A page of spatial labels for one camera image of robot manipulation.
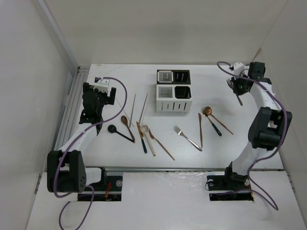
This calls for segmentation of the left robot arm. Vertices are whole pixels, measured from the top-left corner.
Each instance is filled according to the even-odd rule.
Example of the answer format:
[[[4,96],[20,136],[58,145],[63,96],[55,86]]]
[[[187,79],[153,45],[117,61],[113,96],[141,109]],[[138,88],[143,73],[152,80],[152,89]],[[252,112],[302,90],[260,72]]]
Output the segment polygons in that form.
[[[96,78],[96,82],[83,84],[83,110],[76,132],[59,150],[47,155],[47,189],[61,197],[64,193],[81,193],[89,185],[96,190],[107,186],[101,168],[87,168],[83,153],[102,129],[102,111],[113,105],[116,88],[109,88],[109,80]]]

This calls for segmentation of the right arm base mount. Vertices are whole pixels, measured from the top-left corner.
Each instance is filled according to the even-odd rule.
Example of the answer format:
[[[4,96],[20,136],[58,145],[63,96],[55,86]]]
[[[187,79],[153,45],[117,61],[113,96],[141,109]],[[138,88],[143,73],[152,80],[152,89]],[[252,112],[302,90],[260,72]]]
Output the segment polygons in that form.
[[[250,186],[244,182],[226,182],[223,175],[207,175],[210,201],[254,201]]]

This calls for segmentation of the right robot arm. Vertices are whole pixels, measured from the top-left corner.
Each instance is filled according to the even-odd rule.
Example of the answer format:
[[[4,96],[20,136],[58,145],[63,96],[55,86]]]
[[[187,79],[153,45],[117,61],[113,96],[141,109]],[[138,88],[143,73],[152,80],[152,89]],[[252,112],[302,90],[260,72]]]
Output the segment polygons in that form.
[[[248,71],[244,64],[229,65],[230,82],[237,95],[250,93],[258,112],[248,131],[248,143],[242,153],[226,167],[222,177],[225,190],[240,190],[250,183],[249,172],[259,161],[274,155],[284,142],[292,114],[276,99],[272,81],[266,78],[265,64],[251,62]]]

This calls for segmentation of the dark wooden fork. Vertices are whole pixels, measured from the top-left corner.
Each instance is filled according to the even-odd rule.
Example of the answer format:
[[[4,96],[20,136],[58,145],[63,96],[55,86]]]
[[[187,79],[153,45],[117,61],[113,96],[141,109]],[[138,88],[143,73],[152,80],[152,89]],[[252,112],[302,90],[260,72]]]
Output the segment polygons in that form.
[[[241,106],[243,106],[243,102],[242,102],[241,99],[239,98],[239,95],[238,95],[237,91],[235,91],[235,87],[234,87],[234,84],[233,84],[233,82],[231,81],[231,79],[227,79],[226,82],[227,82],[228,87],[231,88],[231,89],[233,90],[233,93],[235,94],[235,96],[236,96],[236,98],[237,98],[239,104],[240,104]]]

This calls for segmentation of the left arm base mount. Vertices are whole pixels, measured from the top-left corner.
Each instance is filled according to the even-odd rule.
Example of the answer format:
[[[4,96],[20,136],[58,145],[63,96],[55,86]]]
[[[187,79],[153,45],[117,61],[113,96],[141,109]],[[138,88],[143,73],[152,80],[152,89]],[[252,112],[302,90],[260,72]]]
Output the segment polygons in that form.
[[[101,180],[91,184],[94,189],[93,201],[118,202],[122,197],[123,173],[101,168]]]

